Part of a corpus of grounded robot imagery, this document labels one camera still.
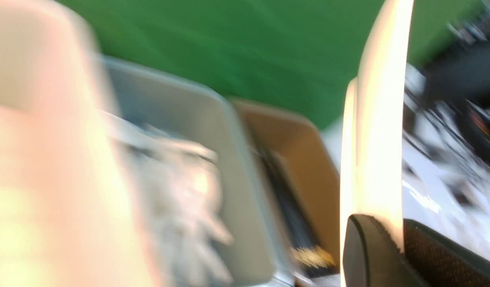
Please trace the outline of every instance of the gray plastic bin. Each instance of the gray plastic bin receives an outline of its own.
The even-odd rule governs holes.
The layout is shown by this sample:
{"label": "gray plastic bin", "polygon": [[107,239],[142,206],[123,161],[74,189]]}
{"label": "gray plastic bin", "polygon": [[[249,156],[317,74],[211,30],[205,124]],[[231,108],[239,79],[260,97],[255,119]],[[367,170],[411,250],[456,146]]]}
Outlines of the gray plastic bin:
{"label": "gray plastic bin", "polygon": [[230,104],[201,84],[113,58],[103,62],[124,118],[144,120],[218,153],[221,217],[234,243],[217,249],[233,285],[294,285],[289,258]]}

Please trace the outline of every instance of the green wall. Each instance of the green wall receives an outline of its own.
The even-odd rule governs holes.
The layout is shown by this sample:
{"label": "green wall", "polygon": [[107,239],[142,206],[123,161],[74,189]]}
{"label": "green wall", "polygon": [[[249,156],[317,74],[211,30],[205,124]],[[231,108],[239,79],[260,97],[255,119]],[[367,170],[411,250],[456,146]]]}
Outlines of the green wall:
{"label": "green wall", "polygon": [[[382,0],[59,0],[93,27],[104,53],[223,95],[298,111],[318,127],[341,116]],[[409,61],[478,0],[416,0]]]}

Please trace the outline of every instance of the brown cardboard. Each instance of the brown cardboard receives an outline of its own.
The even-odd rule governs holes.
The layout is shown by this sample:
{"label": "brown cardboard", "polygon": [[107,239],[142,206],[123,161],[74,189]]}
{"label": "brown cardboard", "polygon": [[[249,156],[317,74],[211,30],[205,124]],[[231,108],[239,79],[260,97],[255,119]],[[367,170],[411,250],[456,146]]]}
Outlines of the brown cardboard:
{"label": "brown cardboard", "polygon": [[[244,100],[232,100],[232,104],[243,125],[280,159],[322,247],[339,267],[339,176],[318,129],[292,112]],[[250,135],[249,143],[253,149]],[[256,165],[263,171],[259,161]]]}

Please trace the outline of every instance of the white curved object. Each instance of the white curved object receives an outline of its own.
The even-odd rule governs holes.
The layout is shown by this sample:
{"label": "white curved object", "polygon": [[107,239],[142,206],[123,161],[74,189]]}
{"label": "white curved object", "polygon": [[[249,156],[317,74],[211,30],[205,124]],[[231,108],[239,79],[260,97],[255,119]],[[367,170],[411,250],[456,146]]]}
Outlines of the white curved object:
{"label": "white curved object", "polygon": [[[347,219],[374,216],[403,250],[401,139],[413,0],[386,0],[346,93],[341,154],[341,275]],[[341,286],[345,287],[345,274]]]}

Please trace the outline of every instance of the black mesh fabric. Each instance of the black mesh fabric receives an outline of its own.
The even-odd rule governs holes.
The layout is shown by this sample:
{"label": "black mesh fabric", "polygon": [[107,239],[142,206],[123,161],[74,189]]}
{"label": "black mesh fabric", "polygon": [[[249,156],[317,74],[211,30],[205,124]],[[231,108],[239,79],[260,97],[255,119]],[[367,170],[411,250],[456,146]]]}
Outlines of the black mesh fabric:
{"label": "black mesh fabric", "polygon": [[490,287],[490,262],[436,231],[405,220],[405,256],[432,287]]}

